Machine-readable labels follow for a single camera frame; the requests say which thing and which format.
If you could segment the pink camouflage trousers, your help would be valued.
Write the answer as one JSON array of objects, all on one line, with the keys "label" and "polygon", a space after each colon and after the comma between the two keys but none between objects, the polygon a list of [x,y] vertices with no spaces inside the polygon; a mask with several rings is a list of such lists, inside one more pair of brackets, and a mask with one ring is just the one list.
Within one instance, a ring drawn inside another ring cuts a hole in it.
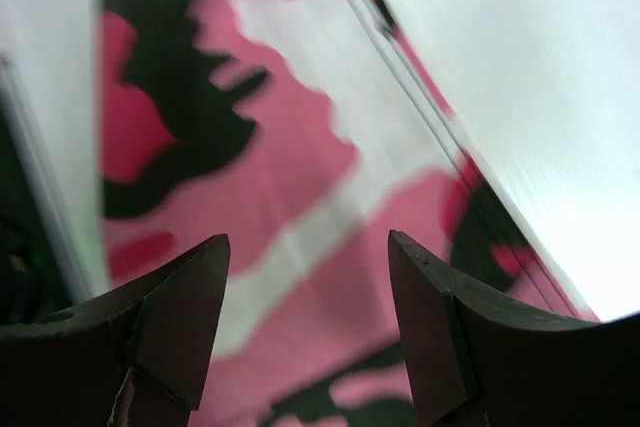
[{"label": "pink camouflage trousers", "polygon": [[103,0],[112,282],[224,234],[193,426],[410,426],[387,238],[591,319],[452,131],[384,0]]}]

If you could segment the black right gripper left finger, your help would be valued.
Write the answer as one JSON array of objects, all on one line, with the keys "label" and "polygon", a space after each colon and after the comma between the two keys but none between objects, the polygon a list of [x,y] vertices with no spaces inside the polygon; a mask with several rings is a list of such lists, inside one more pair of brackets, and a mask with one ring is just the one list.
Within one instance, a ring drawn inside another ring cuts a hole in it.
[{"label": "black right gripper left finger", "polygon": [[2,327],[2,425],[187,425],[229,263],[230,241],[215,235],[99,297]]}]

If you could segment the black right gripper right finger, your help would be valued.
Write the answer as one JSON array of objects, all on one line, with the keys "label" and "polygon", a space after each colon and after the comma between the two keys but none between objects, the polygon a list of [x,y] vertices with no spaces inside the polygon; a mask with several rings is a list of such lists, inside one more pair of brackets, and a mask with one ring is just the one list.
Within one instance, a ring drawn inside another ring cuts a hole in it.
[{"label": "black right gripper right finger", "polygon": [[421,426],[635,426],[639,319],[594,323],[503,294],[391,231],[396,316]]}]

